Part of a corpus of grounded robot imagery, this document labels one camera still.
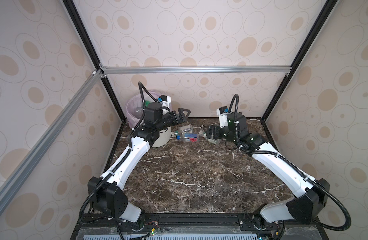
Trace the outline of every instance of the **marble tabletop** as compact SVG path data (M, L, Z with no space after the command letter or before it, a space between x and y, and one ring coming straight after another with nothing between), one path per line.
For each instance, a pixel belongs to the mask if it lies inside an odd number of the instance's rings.
M191 118L188 122L198 133L218 119ZM260 121L247 119L247 123L250 132L265 137ZM129 132L126 124L112 162L124 151ZM263 203L292 196L267 167L239 150L227 149L224 142L214 145L204 138L198 143L171 138L141 158L123 191L130 202L148 213L233 213L243 212L241 205L253 212Z

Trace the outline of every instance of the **wallpaper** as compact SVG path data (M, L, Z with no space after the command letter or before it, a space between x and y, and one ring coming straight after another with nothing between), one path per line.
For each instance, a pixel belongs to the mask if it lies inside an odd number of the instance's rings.
M75 0L105 66L289 65L325 1Z
M57 0L0 1L0 187L92 71ZM118 129L97 83L0 217L0 239L69 239Z
M334 10L267 125L280 151L302 170L325 178L352 226L326 230L331 240L368 240L368 0ZM339 226L330 200L319 214Z
M217 117L216 109L229 106L239 94L239 111L246 117L261 117L285 73L209 74L109 74L116 97L126 111L126 103L139 95L138 82L148 90L171 97L172 110L186 108L190 117Z
M104 66L290 65L325 1L75 1ZM123 109L137 91L171 94L192 117L215 116L242 94L241 110L261 117L285 73L112 74Z
M0 186L92 71L57 0L0 1Z
M70 239L119 130L115 114L97 83L0 216L0 240Z

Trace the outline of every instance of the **trash can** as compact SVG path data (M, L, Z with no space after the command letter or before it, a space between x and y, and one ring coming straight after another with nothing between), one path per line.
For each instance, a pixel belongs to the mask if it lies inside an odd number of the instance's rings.
M163 94L163 93L160 93L154 90L150 90L149 93L154 98L158 98ZM146 93L144 93L144 99L145 99L146 105L148 105L148 103L153 102L153 100ZM136 126L136 124L141 118L141 115L143 114L143 102L141 101L140 94L137 94L136 96L134 96L127 102L126 113L127 113L127 118L129 122L129 127L132 129L134 126ZM159 138L152 145L152 147L161 147L164 144L166 144L170 138L171 138L171 127L168 127L167 130L162 130L160 132Z

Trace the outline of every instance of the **plastic bottle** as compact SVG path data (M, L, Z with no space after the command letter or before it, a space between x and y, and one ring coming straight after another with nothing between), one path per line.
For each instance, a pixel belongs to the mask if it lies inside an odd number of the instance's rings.
M215 145L218 145L221 142L221 139L215 140L213 138L207 138L207 135L206 135L206 133L203 130L200 130L199 131L199 136L204 137L208 142L211 142L211 143L213 143Z
M191 124L179 127L176 131L172 131L171 136L176 137L177 135L182 135L184 133L193 133L193 127Z
M184 142L199 142L199 135L197 133L184 133L182 136L177 135L176 139Z

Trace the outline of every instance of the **ventilation grille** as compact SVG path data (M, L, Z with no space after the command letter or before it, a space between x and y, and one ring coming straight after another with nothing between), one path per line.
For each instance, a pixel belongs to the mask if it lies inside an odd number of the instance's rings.
M127 235L125 240L143 235ZM121 240L119 235L84 235L84 240ZM164 234L148 237L147 240L258 240L254 233L233 234Z

